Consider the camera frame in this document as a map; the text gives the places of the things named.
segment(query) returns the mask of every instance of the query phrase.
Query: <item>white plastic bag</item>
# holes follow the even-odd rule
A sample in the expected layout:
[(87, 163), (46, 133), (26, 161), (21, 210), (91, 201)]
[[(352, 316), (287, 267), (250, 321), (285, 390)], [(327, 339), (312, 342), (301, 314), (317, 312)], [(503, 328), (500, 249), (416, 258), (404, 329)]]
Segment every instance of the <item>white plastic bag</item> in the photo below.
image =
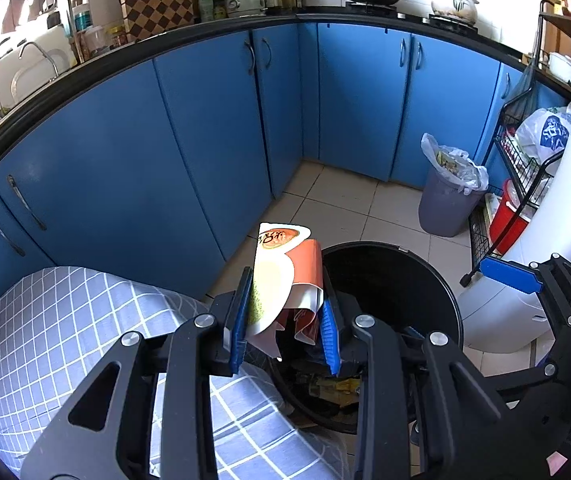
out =
[(464, 195), (488, 189), (488, 171), (472, 162), (468, 152), (450, 146), (439, 146), (437, 139), (430, 134), (423, 134), (421, 150), (435, 170), (448, 182), (456, 184), (459, 192)]
[(539, 108), (517, 130), (517, 139), (527, 156), (540, 164), (564, 150), (571, 134), (567, 108)]

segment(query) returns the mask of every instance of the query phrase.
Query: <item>metal shelf rack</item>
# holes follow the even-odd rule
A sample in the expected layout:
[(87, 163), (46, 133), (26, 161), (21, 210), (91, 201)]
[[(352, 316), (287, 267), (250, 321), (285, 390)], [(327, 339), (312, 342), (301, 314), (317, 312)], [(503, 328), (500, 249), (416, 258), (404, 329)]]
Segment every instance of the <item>metal shelf rack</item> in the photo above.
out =
[[(550, 0), (541, 1), (541, 9), (539, 13), (539, 28), (536, 37), (536, 46), (534, 47), (533, 60), (534, 67), (539, 65), (539, 55), (541, 52), (541, 42), (543, 41), (543, 20), (552, 23), (560, 30), (571, 37), (571, 17), (557, 16), (543, 12), (545, 4), (552, 4)], [(535, 210), (541, 205), (544, 191), (550, 184), (553, 176), (550, 167), (561, 160), (563, 150), (555, 153), (542, 164), (529, 156), (527, 156), (520, 148), (515, 132), (521, 125), (524, 116), (511, 116), (509, 110), (515, 110), (521, 100), (531, 98), (531, 92), (534, 91), (534, 80), (531, 81), (529, 88), (524, 92), (508, 100), (501, 108), (499, 121), (494, 131), (492, 142), (488, 146), (488, 150), (483, 158), (483, 165), (488, 161), (488, 157), (493, 148), (496, 148), (503, 160), (510, 179), (515, 185), (515, 190), (519, 197), (520, 203), (517, 210), (510, 217), (504, 230), (494, 240), (489, 238), (488, 227), (485, 220), (485, 204), (478, 206), (470, 215), (470, 248), (472, 253), (472, 270), (461, 277), (462, 286), (470, 285), (473, 275), (479, 270), (481, 261), (486, 256), (501, 256), (497, 252), (497, 247), (512, 228), (518, 216), (523, 212), (526, 206), (530, 206)]]

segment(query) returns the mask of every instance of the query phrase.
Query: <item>black countertop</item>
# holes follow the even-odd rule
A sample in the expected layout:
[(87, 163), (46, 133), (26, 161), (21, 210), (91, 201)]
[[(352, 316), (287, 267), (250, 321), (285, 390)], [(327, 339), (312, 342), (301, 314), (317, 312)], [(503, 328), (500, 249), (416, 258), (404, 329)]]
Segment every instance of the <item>black countertop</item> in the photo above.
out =
[[(240, 30), (301, 22), (352, 23), (404, 30), (469, 48), (519, 70), (525, 68), (520, 62), (520, 53), (503, 44), (481, 35), (466, 37), (448, 30), (442, 30), (423, 23), (421, 18), (415, 16), (401, 19), (364, 14), (346, 7), (316, 7), (306, 9), (305, 12), (297, 14), (249, 16), (247, 18), (200, 23), (164, 32), (148, 40), (128, 44), (113, 50), (103, 56), (78, 65), (34, 92), (1, 120), (0, 159), (51, 114), (93, 86), (119, 72), (123, 72), (123, 70), (127, 70), (131, 66), (153, 59), (180, 46), (208, 38)], [(555, 92), (571, 100), (570, 86), (549, 77), (541, 71), (537, 71), (536, 78)]]

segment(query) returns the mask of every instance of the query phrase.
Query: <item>blue plaid fabric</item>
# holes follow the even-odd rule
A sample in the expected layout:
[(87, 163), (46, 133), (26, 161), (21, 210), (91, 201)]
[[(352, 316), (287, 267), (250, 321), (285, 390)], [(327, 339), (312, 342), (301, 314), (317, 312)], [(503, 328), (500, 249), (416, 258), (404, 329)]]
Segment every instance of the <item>blue plaid fabric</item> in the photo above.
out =
[[(174, 332), (208, 308), (192, 298), (80, 267), (25, 277), (0, 299), (0, 458), (17, 475), (57, 410), (129, 330)], [(150, 472), (159, 475), (165, 377), (154, 404)], [(299, 431), (264, 370), (244, 363), (210, 384), (219, 478), (348, 478), (341, 439)]]

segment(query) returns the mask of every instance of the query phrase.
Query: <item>cabinet handle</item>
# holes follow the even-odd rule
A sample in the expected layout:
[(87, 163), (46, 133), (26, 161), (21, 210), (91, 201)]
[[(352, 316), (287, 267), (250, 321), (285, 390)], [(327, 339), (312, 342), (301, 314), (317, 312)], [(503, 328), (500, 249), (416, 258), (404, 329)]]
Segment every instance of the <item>cabinet handle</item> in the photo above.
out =
[(270, 58), (268, 59), (268, 62), (266, 63), (266, 68), (270, 68), (270, 63), (272, 63), (272, 49), (270, 48), (270, 44), (268, 43), (268, 40), (266, 40), (266, 38), (261, 38), (261, 41), (266, 44), (266, 46), (268, 48), (268, 52), (270, 53)]
[(252, 73), (254, 72), (254, 68), (257, 65), (257, 57), (254, 55), (254, 49), (252, 48), (252, 45), (250, 44), (250, 42), (248, 40), (246, 40), (243, 43), (245, 44), (245, 46), (248, 47), (248, 50), (252, 54), (252, 65), (250, 65), (250, 68), (248, 69), (248, 74), (252, 75)]
[(26, 255), (26, 251), (24, 251), (23, 249), (21, 249), (21, 247), (19, 247), (16, 243), (14, 243), (12, 240), (10, 240), (6, 234), (2, 231), (2, 229), (0, 228), (0, 235), (3, 237), (4, 240), (6, 240), (9, 244), (10, 247), (12, 247), (12, 249), (19, 255), (19, 256), (25, 256)]
[(421, 46), (421, 41), (419, 41), (419, 51), (417, 52), (417, 65), (414, 70), (421, 68), (421, 61), (423, 60), (423, 46)]
[(35, 215), (33, 213), (32, 209), (30, 209), (28, 202), (26, 202), (26, 199), (21, 194), (21, 191), (19, 191), (19, 187), (17, 186), (17, 183), (14, 180), (14, 177), (12, 175), (8, 175), (7, 180), (8, 180), (8, 184), (10, 184), (10, 187), (14, 191), (15, 195), (17, 195), (17, 198), (19, 200), (21, 200), (21, 203), (23, 204), (23, 206), (28, 210), (28, 213), (30, 213), (32, 218), (34, 218), (34, 221), (39, 226), (39, 229), (41, 229), (42, 231), (45, 231), (47, 229), (46, 224), (44, 224), (41, 220), (39, 220), (39, 218), (37, 218), (37, 215)]
[(405, 64), (405, 38), (401, 38), (401, 57), (399, 58), (399, 66)]
[(510, 92), (510, 74), (508, 74), (507, 72), (505, 73), (505, 90), (503, 92), (503, 95), (501, 96), (502, 99), (505, 99), (507, 97), (508, 92)]

